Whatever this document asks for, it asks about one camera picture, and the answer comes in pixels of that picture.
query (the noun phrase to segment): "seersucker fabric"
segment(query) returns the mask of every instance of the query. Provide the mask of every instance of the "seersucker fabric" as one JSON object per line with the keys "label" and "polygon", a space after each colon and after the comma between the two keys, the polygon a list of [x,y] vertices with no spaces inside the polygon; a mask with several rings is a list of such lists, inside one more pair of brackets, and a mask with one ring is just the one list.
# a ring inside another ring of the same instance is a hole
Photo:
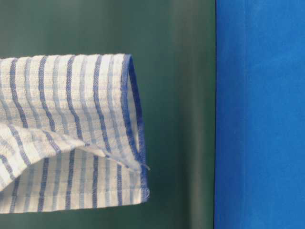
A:
{"label": "seersucker fabric", "polygon": [[128,54],[0,59],[0,213],[147,201]]}

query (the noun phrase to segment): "striped fabric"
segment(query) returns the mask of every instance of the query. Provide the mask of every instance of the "striped fabric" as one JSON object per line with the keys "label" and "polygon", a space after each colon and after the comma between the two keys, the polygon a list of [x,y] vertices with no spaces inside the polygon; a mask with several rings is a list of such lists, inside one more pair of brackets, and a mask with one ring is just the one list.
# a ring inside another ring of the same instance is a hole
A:
{"label": "striped fabric", "polygon": [[143,135],[130,55],[0,60],[0,213],[145,202]]}

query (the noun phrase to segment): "blue backdrop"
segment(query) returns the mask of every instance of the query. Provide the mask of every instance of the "blue backdrop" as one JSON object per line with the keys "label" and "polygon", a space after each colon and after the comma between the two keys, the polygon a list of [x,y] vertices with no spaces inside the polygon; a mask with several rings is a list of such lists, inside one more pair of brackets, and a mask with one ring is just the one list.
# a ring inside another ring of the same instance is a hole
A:
{"label": "blue backdrop", "polygon": [[304,228],[305,2],[216,5],[215,228]]}

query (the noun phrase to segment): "blue stripe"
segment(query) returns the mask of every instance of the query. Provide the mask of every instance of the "blue stripe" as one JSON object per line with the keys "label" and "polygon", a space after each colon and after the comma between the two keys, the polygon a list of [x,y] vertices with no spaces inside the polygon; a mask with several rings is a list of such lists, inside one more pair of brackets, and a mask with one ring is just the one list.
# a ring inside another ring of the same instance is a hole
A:
{"label": "blue stripe", "polygon": [[118,206],[122,205],[122,166],[117,165]]}
{"label": "blue stripe", "polygon": [[[75,56],[72,56],[68,60],[68,68],[67,68],[67,84],[66,84],[66,94],[67,94],[67,102],[69,110],[71,111],[72,115],[74,116],[74,121],[76,123],[76,130],[77,130],[77,136],[79,139],[82,138],[81,133],[81,124],[80,124],[80,118],[76,114],[73,103],[72,103],[72,94],[71,94],[71,83],[72,83],[72,66],[74,62]],[[73,167],[74,167],[74,150],[70,152],[70,161],[69,161],[69,175],[68,175],[68,187],[67,187],[67,193],[66,193],[66,209],[70,209],[71,207],[71,187],[72,187],[72,179],[73,179]]]}
{"label": "blue stripe", "polygon": [[37,208],[38,212],[43,210],[44,192],[46,190],[47,178],[48,178],[48,168],[49,168],[49,159],[45,158],[42,167],[41,187],[39,191],[39,200],[38,200],[38,208]]}
{"label": "blue stripe", "polygon": [[0,101],[2,103],[2,106],[5,110],[5,114],[6,114],[6,120],[9,122],[9,124],[12,123],[12,117],[10,114],[10,109],[9,106],[7,105],[7,103],[5,102],[5,98],[3,95],[3,91],[2,91],[2,83],[1,83],[1,68],[0,68]]}
{"label": "blue stripe", "polygon": [[12,200],[11,200],[11,204],[10,204],[10,213],[13,213],[15,211],[19,183],[20,183],[20,177],[17,177],[15,179],[13,193],[12,193]]}
{"label": "blue stripe", "polygon": [[98,178],[98,157],[93,160],[93,183],[92,183],[92,207],[97,208],[97,178]]}
{"label": "blue stripe", "polygon": [[44,95],[44,66],[45,66],[45,63],[47,61],[47,57],[44,56],[41,61],[40,61],[40,64],[39,64],[39,70],[38,70],[38,89],[39,89],[39,96],[40,96],[40,101],[41,101],[41,105],[44,109],[44,111],[46,112],[46,115],[49,119],[49,123],[50,123],[50,127],[51,127],[51,131],[55,131],[55,123],[54,123],[54,120],[53,120],[53,117],[47,107],[47,104],[46,104],[46,98],[45,98],[45,95]]}
{"label": "blue stripe", "polygon": [[20,152],[20,155],[24,161],[24,163],[29,166],[31,163],[29,161],[29,158],[28,156],[26,155],[25,151],[24,151],[24,148],[23,148],[23,143],[20,139],[20,136],[19,136],[19,133],[18,131],[15,129],[14,126],[12,125],[8,125],[8,128],[10,129],[11,131],[11,134],[14,136],[14,138],[16,139],[16,142],[18,144],[18,147],[19,147],[19,152]]}
{"label": "blue stripe", "polygon": [[14,180],[15,176],[13,175],[13,170],[12,170],[11,166],[9,165],[7,158],[4,155],[0,155],[0,159],[2,160],[2,163],[4,164],[7,172],[9,173],[10,179]]}
{"label": "blue stripe", "polygon": [[56,57],[55,62],[54,62],[52,90],[53,90],[53,100],[55,103],[55,108],[56,108],[56,111],[61,116],[61,122],[63,125],[64,133],[67,135],[69,133],[68,122],[67,122],[66,116],[61,111],[61,105],[60,105],[60,102],[59,102],[60,100],[59,100],[59,96],[58,96],[58,67],[59,67],[60,60],[61,60],[61,57],[58,56],[58,57]]}
{"label": "blue stripe", "polygon": [[[52,118],[51,113],[49,112],[49,109],[46,105],[46,99],[45,99],[45,95],[44,95],[44,66],[45,63],[47,61],[47,57],[44,56],[39,64],[39,69],[38,69],[38,89],[39,89],[39,95],[40,95],[40,101],[41,101],[41,105],[49,119],[49,123],[50,123],[50,128],[51,131],[55,131],[55,123],[54,120]],[[49,140],[51,146],[54,148],[54,146],[56,145],[55,142],[53,141],[52,137],[50,136],[50,134],[46,131],[43,131],[47,137],[47,139]],[[37,211],[42,211],[43,209],[43,203],[44,203],[44,192],[45,192],[45,188],[46,188],[46,183],[47,183],[47,178],[48,178],[48,168],[49,168],[49,159],[45,158],[43,160],[43,167],[42,167],[42,177],[41,177],[41,188],[39,191],[39,202],[38,202],[38,209]]]}
{"label": "blue stripe", "polygon": [[[16,151],[13,149],[13,147],[6,141],[4,140],[1,136],[0,136],[0,144],[4,147],[6,147],[9,151],[11,151],[12,155],[15,156]],[[15,179],[15,176],[13,175],[13,170],[11,168],[11,166],[9,165],[9,162],[7,160],[7,158],[4,155],[0,155],[0,158],[2,159],[2,162],[4,164],[4,166],[6,167],[6,170],[8,171],[8,173],[10,174],[10,178],[11,180]]]}
{"label": "blue stripe", "polygon": [[36,111],[35,106],[32,104],[32,96],[31,96],[31,85],[30,85],[30,66],[31,66],[31,61],[32,58],[29,57],[26,62],[25,62],[25,70],[24,70],[24,76],[25,76],[25,82],[24,82],[24,86],[25,86],[25,92],[26,92],[26,100],[29,103],[29,106],[33,112],[34,118],[35,118],[35,122],[36,122],[36,127],[37,128],[41,128],[41,122],[39,119],[39,115]]}
{"label": "blue stripe", "polygon": [[66,93],[67,93],[68,107],[69,107],[69,110],[71,111],[72,115],[74,116],[74,120],[76,123],[77,136],[79,139],[82,140],[80,118],[78,117],[78,115],[76,114],[76,112],[73,108],[72,96],[71,96],[72,65],[73,65],[74,58],[75,58],[75,56],[72,56],[68,61]]}
{"label": "blue stripe", "polygon": [[72,188],[72,178],[73,178],[73,170],[74,170],[74,156],[75,156],[75,150],[72,150],[70,152],[70,157],[69,157],[68,185],[66,191],[66,209],[71,208],[71,188]]}
{"label": "blue stripe", "polygon": [[108,151],[108,153],[111,153],[109,142],[108,142],[108,137],[107,137],[106,125],[105,125],[105,121],[104,121],[104,115],[102,113],[100,100],[99,100],[99,76],[100,76],[101,61],[102,61],[102,56],[99,55],[99,57],[96,60],[95,69],[94,69],[93,98],[94,98],[96,111],[99,115],[101,129],[102,129],[102,136],[103,136],[103,140],[104,140],[104,143],[106,146],[106,150]]}
{"label": "blue stripe", "polygon": [[61,153],[61,148],[55,143],[54,139],[52,138],[52,136],[50,135],[49,132],[44,131],[43,133],[46,135],[50,145],[52,146],[52,148],[55,150],[56,154],[60,154]]}
{"label": "blue stripe", "polygon": [[[68,131],[67,119],[66,119],[64,113],[61,111],[61,106],[60,106],[59,96],[58,96],[58,67],[59,67],[60,60],[61,60],[61,57],[57,56],[54,61],[53,84],[52,84],[53,100],[55,103],[55,109],[61,116],[61,122],[63,125],[64,133],[68,134],[69,131]],[[52,211],[55,211],[57,209],[57,195],[59,192],[59,184],[60,184],[60,178],[61,178],[61,161],[62,161],[62,156],[61,156],[61,154],[58,154],[56,157],[56,172],[55,172],[55,183],[54,183],[54,190],[53,190]]]}
{"label": "blue stripe", "polygon": [[[138,134],[139,134],[139,146],[140,146],[139,151],[136,148],[134,137],[132,134],[129,109],[128,109],[128,98],[127,98],[128,74],[131,81],[132,94],[136,109],[137,126],[138,126]],[[122,67],[122,78],[121,78],[121,92],[122,92],[121,95],[122,112],[123,112],[123,118],[124,118],[129,145],[132,149],[135,159],[141,164],[145,164],[145,140],[144,140],[144,123],[142,119],[142,108],[141,108],[139,90],[136,81],[136,75],[132,63],[132,57],[130,55],[124,56],[123,67]],[[140,179],[141,179],[142,202],[145,202],[148,199],[149,193],[147,189],[146,168],[143,165],[141,165]]]}
{"label": "blue stripe", "polygon": [[[108,142],[108,137],[107,137],[107,131],[106,131],[106,126],[104,122],[104,115],[102,114],[101,106],[100,106],[100,100],[99,100],[99,76],[100,76],[100,67],[101,67],[101,62],[102,62],[102,56],[99,55],[96,63],[95,63],[95,68],[94,68],[94,74],[93,74],[93,99],[95,103],[95,108],[96,111],[99,115],[100,123],[101,123],[101,129],[102,129],[102,136],[103,140],[106,146],[106,150],[108,153],[111,152],[109,142]],[[99,158],[97,156],[94,156],[94,161],[93,164],[97,165],[98,164]],[[106,170],[106,177],[109,176],[109,172]],[[94,167],[93,170],[93,187],[97,186],[97,179],[98,179],[98,172],[97,172],[97,167]],[[96,196],[97,196],[97,189],[93,188],[93,195],[92,195],[92,202],[93,205],[96,204]]]}
{"label": "blue stripe", "polygon": [[90,112],[88,111],[88,106],[86,104],[86,100],[85,100],[85,85],[86,85],[86,81],[85,81],[85,74],[86,74],[86,65],[87,65],[87,56],[84,57],[83,62],[81,64],[81,73],[80,73],[80,101],[81,101],[81,108],[83,109],[86,118],[87,118],[87,122],[88,122],[88,128],[89,128],[89,132],[91,135],[91,140],[93,144],[96,144],[96,138],[95,138],[95,134],[94,134],[94,128],[93,128],[93,124],[92,124],[92,117],[90,115]]}
{"label": "blue stripe", "polygon": [[56,172],[55,172],[55,183],[53,190],[53,200],[52,200],[52,211],[57,209],[57,195],[59,191],[59,183],[61,178],[61,154],[56,157]]}
{"label": "blue stripe", "polygon": [[[120,139],[120,133],[118,130],[118,126],[116,123],[116,116],[113,108],[113,103],[112,103],[112,79],[113,79],[113,62],[114,62],[114,56],[112,55],[109,61],[109,69],[108,69],[108,83],[107,83],[107,100],[108,100],[108,107],[109,111],[111,114],[111,119],[112,119],[112,124],[114,128],[114,134],[115,134],[115,140],[117,142],[118,149],[120,151],[120,154],[122,156],[122,159],[125,159],[125,154],[122,150],[122,143]],[[117,195],[118,195],[118,200],[119,200],[119,205],[122,205],[122,170],[121,166],[118,166],[117,170]]]}
{"label": "blue stripe", "polygon": [[23,111],[23,108],[21,107],[20,103],[18,102],[18,96],[16,91],[16,62],[17,58],[15,58],[10,65],[10,88],[11,88],[11,95],[13,98],[13,101],[19,111],[20,119],[22,121],[22,125],[24,128],[28,128],[28,123]]}
{"label": "blue stripe", "polygon": [[[85,74],[86,74],[86,65],[87,65],[87,56],[84,56],[84,59],[81,63],[81,72],[80,72],[80,101],[81,108],[83,109],[85,116],[88,122],[88,128],[91,135],[91,142],[96,144],[95,134],[93,130],[92,117],[88,111],[88,107],[85,100]],[[81,181],[80,181],[80,208],[84,208],[84,192],[85,192],[85,177],[86,177],[86,161],[87,153],[82,151],[81,153]]]}
{"label": "blue stripe", "polygon": [[[26,100],[30,106],[30,109],[33,112],[34,115],[34,119],[35,119],[35,123],[36,123],[36,127],[37,128],[41,128],[41,122],[38,116],[38,113],[36,111],[35,106],[33,106],[32,104],[32,97],[31,97],[31,89],[30,89],[30,69],[31,69],[31,61],[32,58],[29,57],[26,62],[25,62],[25,67],[24,67],[24,87],[25,87],[25,97]],[[34,146],[39,154],[39,157],[43,157],[43,151],[41,149],[39,149],[39,145],[36,142],[36,138],[35,138],[35,134],[33,132],[31,132],[32,135],[32,139],[34,142]],[[32,186],[33,186],[33,179],[34,179],[34,169],[35,169],[35,165],[31,165],[29,168],[29,177],[28,177],[28,183],[27,183],[27,188],[26,188],[26,197],[25,197],[25,201],[24,201],[24,206],[23,206],[23,211],[27,212],[30,206],[30,199],[31,199],[31,192],[32,192]]]}

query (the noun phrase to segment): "dark green background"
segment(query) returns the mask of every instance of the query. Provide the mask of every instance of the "dark green background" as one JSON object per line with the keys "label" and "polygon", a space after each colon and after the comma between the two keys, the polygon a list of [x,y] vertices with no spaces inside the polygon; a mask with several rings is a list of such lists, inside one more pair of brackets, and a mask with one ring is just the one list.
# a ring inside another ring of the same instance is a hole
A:
{"label": "dark green background", "polygon": [[7,229],[213,228],[214,0],[0,0],[0,58],[131,53],[148,203],[0,215]]}

